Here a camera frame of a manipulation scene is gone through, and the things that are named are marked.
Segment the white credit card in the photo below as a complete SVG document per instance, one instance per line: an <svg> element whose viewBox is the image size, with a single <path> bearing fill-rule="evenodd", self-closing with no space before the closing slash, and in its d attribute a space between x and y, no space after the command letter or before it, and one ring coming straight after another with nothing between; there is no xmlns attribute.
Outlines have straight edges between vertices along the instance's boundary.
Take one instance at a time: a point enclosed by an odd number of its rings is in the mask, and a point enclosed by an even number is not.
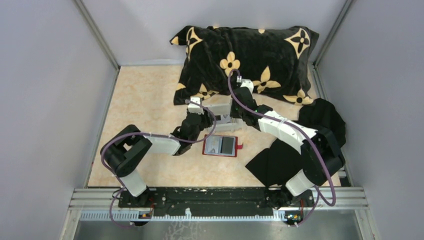
<svg viewBox="0 0 424 240"><path fill-rule="evenodd" d="M205 141L204 153L207 155L220 154L222 137L218 135L211 135Z"/></svg>

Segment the red card holder wallet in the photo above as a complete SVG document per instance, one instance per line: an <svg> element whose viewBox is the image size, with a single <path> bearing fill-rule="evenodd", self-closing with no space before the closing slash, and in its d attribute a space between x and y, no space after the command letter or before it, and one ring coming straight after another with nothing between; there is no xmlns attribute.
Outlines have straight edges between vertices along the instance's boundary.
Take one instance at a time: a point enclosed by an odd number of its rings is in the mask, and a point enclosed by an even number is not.
<svg viewBox="0 0 424 240"><path fill-rule="evenodd" d="M239 142L237 136L212 134L205 139L202 154L205 156L235 158L238 155L238 151L242 150L243 147L244 144Z"/></svg>

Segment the black glossy credit card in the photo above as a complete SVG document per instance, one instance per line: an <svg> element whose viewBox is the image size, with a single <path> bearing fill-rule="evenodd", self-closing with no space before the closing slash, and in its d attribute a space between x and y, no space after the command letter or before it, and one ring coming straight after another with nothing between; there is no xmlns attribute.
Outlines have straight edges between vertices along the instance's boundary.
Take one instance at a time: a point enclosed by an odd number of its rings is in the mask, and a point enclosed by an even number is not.
<svg viewBox="0 0 424 240"><path fill-rule="evenodd" d="M233 136L223 136L221 140L221 150L220 153L223 155L232 156L235 151L235 137Z"/></svg>

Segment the white plastic card box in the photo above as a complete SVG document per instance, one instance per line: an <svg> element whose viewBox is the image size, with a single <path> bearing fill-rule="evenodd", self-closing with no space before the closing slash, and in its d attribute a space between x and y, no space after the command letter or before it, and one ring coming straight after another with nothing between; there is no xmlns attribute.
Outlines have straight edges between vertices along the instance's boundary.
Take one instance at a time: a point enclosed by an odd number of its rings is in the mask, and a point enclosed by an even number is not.
<svg viewBox="0 0 424 240"><path fill-rule="evenodd" d="M243 128L245 123L240 118L230 116L231 104L210 104L205 105L216 117L215 133L234 132Z"/></svg>

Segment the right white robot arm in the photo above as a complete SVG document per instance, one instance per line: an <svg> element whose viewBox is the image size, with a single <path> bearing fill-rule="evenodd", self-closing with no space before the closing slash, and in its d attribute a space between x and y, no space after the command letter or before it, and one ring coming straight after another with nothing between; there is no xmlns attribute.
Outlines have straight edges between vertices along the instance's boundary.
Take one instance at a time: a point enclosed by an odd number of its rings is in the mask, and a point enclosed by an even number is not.
<svg viewBox="0 0 424 240"><path fill-rule="evenodd" d="M270 134L300 154L300 170L284 183L281 199L295 206L306 190L329 181L346 163L333 132L309 128L279 115L267 105L257 105L252 91L241 86L230 91L231 115L246 125Z"/></svg>

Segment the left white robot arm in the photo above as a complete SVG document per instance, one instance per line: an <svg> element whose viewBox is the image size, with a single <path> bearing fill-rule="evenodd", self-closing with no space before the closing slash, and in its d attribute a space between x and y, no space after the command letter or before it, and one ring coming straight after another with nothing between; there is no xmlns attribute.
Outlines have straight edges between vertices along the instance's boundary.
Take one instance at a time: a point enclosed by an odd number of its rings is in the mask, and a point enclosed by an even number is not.
<svg viewBox="0 0 424 240"><path fill-rule="evenodd" d="M126 126L100 150L101 160L121 185L130 193L130 200L138 207L149 203L147 185L137 171L137 167L147 154L168 154L180 156L194 143L206 140L211 133L198 139L200 133L216 127L216 116L208 110L188 113L181 125L169 135L141 132L134 124Z"/></svg>

